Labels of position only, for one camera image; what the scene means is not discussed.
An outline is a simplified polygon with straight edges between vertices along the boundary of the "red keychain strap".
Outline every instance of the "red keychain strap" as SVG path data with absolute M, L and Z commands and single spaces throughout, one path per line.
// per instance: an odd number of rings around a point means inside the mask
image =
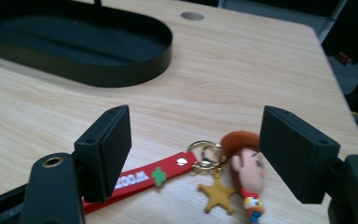
M 193 152 L 181 152 L 164 160 L 123 172 L 118 178 L 112 197 L 105 203 L 83 202 L 84 212 L 89 214 L 146 189 L 159 187 L 166 180 L 190 172 L 196 161 Z

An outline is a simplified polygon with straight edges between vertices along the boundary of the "black tray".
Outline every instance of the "black tray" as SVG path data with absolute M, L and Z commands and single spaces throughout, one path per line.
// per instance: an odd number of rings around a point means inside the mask
M 0 0 L 0 58 L 98 87 L 158 77 L 172 33 L 128 11 L 68 0 Z

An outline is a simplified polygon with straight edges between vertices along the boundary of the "toy figure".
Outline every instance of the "toy figure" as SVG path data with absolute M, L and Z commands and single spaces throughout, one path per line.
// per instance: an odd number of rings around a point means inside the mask
M 227 134 L 221 142 L 225 156 L 230 158 L 231 177 L 243 197 L 243 207 L 252 223 L 265 212 L 259 194 L 264 189 L 264 166 L 258 148 L 258 135 L 245 131 Z

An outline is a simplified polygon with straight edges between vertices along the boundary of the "star charm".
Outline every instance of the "star charm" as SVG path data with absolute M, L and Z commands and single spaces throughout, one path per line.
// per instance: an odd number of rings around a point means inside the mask
M 205 208 L 205 212 L 209 213 L 211 209 L 217 205 L 220 205 L 227 210 L 229 215 L 234 213 L 234 208 L 229 203 L 229 196 L 235 193 L 235 189 L 229 189 L 222 186 L 220 183 L 220 172 L 216 171 L 213 175 L 214 183 L 212 186 L 205 186 L 199 184 L 199 190 L 205 192 L 208 195 L 209 201 Z

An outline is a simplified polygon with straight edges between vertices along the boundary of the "screw hole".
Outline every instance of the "screw hole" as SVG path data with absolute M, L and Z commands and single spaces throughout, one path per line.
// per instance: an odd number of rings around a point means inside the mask
M 204 19 L 204 16 L 198 12 L 183 12 L 180 16 L 189 21 L 202 21 Z
M 43 162 L 43 167 L 51 168 L 60 165 L 62 162 L 63 162 L 63 157 L 53 157 Z
M 327 143 L 328 143 L 326 140 L 323 140 L 323 139 L 319 139 L 318 142 L 319 142 L 319 143 L 322 143 L 322 144 L 324 144 L 324 145 L 327 145 Z

